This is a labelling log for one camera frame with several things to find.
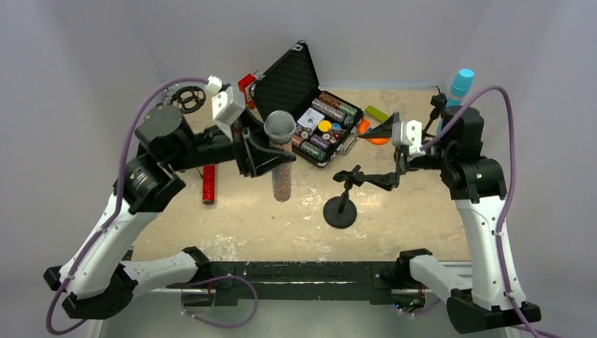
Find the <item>silver glitter microphone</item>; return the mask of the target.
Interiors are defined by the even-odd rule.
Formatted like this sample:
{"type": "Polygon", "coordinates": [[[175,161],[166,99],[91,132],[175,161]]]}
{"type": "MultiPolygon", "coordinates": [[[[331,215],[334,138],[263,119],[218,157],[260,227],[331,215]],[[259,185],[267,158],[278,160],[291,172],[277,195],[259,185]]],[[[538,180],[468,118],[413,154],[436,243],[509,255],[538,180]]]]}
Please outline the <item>silver glitter microphone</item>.
{"type": "Polygon", "coordinates": [[[276,110],[268,115],[263,128],[278,155],[271,171],[273,197],[278,202],[286,202],[291,198],[291,162],[296,159],[291,142],[296,122],[289,112],[276,110]]]}

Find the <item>black round-base mic stand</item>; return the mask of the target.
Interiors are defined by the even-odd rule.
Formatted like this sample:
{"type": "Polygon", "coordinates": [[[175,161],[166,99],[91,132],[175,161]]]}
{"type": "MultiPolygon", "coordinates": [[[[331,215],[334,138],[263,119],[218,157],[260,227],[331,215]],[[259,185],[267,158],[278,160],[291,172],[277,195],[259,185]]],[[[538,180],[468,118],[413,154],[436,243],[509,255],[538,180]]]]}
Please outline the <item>black round-base mic stand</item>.
{"type": "Polygon", "coordinates": [[[341,170],[334,174],[335,182],[344,183],[344,191],[341,195],[329,199],[323,208],[323,216],[326,223],[336,229],[346,229],[356,221],[358,211],[356,205],[350,200],[349,192],[356,184],[358,187],[363,183],[357,183],[355,175],[361,167],[356,165],[352,170],[341,170]]]}

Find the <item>tripod stand with shock mount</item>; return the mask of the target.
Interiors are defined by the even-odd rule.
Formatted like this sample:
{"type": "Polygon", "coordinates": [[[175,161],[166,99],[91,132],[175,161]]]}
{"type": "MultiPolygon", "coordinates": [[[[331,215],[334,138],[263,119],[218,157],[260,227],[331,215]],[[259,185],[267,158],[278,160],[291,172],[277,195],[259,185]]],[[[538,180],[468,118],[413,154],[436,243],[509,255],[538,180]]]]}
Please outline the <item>tripod stand with shock mount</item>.
{"type": "Polygon", "coordinates": [[[198,111],[206,102],[206,93],[199,86],[174,84],[166,90],[164,104],[174,106],[183,114],[198,111]]]}

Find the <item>blue microphone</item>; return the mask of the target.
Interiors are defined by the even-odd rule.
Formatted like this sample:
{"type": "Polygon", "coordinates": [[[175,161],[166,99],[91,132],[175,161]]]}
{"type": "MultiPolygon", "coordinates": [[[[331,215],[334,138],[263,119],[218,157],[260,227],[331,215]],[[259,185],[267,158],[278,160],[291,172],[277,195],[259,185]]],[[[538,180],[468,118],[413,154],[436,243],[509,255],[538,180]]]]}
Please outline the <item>blue microphone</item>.
{"type": "Polygon", "coordinates": [[[469,68],[461,68],[451,83],[448,93],[446,107],[459,106],[464,101],[468,92],[472,88],[475,73],[469,68]]]}

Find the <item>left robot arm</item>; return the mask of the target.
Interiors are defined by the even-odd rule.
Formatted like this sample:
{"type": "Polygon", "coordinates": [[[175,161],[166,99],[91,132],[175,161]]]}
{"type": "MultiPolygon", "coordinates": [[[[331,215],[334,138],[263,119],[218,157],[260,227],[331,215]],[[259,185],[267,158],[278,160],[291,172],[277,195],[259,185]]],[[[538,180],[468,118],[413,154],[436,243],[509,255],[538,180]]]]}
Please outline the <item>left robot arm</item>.
{"type": "Polygon", "coordinates": [[[124,255],[184,189],[178,172],[236,161],[242,175],[259,177],[295,160],[291,151],[276,147],[295,129],[286,111],[273,111],[260,122],[242,110],[231,136],[216,126],[196,134],[179,108],[151,109],[134,132],[139,153],[116,180],[105,214],[68,263],[44,273],[46,283],[63,297],[63,310],[72,319],[105,320],[152,290],[208,281],[211,262],[196,247],[157,261],[125,261],[124,255]]]}

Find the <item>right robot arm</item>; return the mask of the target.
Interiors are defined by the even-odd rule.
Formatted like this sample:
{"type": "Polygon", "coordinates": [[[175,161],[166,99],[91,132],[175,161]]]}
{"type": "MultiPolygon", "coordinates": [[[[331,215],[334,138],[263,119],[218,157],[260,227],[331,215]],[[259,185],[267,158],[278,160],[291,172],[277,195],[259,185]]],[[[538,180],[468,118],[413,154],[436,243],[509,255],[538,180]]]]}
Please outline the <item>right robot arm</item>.
{"type": "Polygon", "coordinates": [[[383,276],[397,287],[420,284],[446,305],[448,318],[461,334],[527,325],[541,319],[541,309],[527,300],[517,279],[504,211],[507,189],[498,161],[482,154],[484,119],[475,108],[444,111],[438,140],[427,127],[398,114],[367,130],[366,139],[387,138],[395,148],[396,170],[366,175],[385,190],[414,170],[438,170],[465,230],[472,277],[465,279],[440,264],[427,249],[402,251],[395,269],[383,276]]]}

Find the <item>green toy brick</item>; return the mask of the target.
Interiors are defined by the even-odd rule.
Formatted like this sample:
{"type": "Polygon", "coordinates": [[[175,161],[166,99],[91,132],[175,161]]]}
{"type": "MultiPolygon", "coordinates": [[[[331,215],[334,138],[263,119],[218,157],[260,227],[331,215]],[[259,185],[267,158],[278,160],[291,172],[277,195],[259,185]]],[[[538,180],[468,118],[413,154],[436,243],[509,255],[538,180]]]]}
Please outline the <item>green toy brick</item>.
{"type": "Polygon", "coordinates": [[[365,112],[371,117],[373,117],[375,120],[379,121],[380,123],[384,123],[389,119],[389,116],[386,113],[383,113],[374,106],[368,106],[365,109],[365,112]]]}

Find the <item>orange curved toy track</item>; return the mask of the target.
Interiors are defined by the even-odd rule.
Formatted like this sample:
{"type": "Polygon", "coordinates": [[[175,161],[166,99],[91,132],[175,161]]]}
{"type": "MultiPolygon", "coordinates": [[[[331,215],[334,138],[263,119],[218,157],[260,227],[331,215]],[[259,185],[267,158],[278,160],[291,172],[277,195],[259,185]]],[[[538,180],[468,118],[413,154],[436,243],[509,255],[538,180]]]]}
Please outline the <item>orange curved toy track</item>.
{"type": "Polygon", "coordinates": [[[366,119],[362,119],[358,125],[358,137],[366,139],[374,145],[386,144],[391,139],[391,135],[392,121],[390,118],[387,118],[375,127],[372,127],[366,119]]]}

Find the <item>red toy block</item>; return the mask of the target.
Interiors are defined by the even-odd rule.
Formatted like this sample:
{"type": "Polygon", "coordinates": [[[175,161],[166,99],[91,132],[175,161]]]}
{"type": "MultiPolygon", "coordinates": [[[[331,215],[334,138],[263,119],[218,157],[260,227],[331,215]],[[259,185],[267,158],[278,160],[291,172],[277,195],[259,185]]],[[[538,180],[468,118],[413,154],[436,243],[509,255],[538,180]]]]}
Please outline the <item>red toy block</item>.
{"type": "Polygon", "coordinates": [[[255,102],[252,97],[252,94],[251,94],[251,86],[253,85],[253,83],[255,81],[256,81],[256,76],[254,74],[249,73],[249,74],[245,75],[243,78],[241,78],[237,83],[239,90],[244,95],[244,100],[245,100],[246,106],[250,110],[252,110],[256,107],[255,102]]]}

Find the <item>red microphone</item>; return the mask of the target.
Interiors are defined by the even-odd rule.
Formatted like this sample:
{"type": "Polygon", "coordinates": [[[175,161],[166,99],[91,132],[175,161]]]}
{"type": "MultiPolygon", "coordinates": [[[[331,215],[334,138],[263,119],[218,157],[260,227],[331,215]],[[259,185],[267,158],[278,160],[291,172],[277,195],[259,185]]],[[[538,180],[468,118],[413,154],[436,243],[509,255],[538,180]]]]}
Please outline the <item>red microphone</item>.
{"type": "Polygon", "coordinates": [[[215,203],[215,165],[206,165],[203,167],[203,188],[202,202],[205,205],[215,203]]]}

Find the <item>yellow chip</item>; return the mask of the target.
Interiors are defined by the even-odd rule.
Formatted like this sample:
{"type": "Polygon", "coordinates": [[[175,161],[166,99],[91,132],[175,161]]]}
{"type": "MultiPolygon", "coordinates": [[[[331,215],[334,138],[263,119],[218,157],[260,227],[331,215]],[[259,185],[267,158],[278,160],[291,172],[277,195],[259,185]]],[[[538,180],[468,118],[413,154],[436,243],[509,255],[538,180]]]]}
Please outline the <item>yellow chip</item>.
{"type": "Polygon", "coordinates": [[[322,120],[321,122],[318,123],[318,129],[319,129],[319,131],[321,131],[323,133],[330,132],[332,129],[332,124],[328,120],[322,120]]]}

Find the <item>black poker chip case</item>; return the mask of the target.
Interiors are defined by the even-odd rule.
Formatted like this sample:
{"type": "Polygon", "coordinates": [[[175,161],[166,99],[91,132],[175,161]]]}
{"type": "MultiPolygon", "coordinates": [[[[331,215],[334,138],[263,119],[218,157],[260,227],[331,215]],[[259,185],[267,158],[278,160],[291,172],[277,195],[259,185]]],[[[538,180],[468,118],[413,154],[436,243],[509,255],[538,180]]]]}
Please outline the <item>black poker chip case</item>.
{"type": "Polygon", "coordinates": [[[332,124],[323,133],[297,124],[292,150],[297,156],[318,167],[325,167],[337,154],[346,155],[358,141],[361,108],[320,87],[307,42],[295,43],[251,86],[251,94],[262,118],[276,110],[287,111],[294,120],[308,108],[326,116],[332,124]]]}

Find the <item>white card deck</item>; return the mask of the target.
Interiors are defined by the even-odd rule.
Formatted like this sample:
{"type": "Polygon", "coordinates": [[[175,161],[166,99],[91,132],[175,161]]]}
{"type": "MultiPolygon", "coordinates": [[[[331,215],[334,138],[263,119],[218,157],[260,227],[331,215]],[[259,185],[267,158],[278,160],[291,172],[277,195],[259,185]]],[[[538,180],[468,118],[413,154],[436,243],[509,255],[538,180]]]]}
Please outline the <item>white card deck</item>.
{"type": "Polygon", "coordinates": [[[326,116],[321,112],[314,108],[308,108],[303,115],[298,118],[297,124],[303,128],[314,130],[325,118],[326,116]]]}

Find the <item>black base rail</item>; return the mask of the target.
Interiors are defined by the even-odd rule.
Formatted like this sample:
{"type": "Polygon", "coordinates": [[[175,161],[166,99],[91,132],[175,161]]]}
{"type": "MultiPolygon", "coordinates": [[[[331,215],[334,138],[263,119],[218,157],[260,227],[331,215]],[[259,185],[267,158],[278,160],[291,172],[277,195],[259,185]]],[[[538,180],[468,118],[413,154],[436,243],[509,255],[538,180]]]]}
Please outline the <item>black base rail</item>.
{"type": "Polygon", "coordinates": [[[209,289],[219,306],[240,300],[364,301],[421,305],[431,293],[398,274],[395,261],[220,261],[180,289],[209,289]]]}

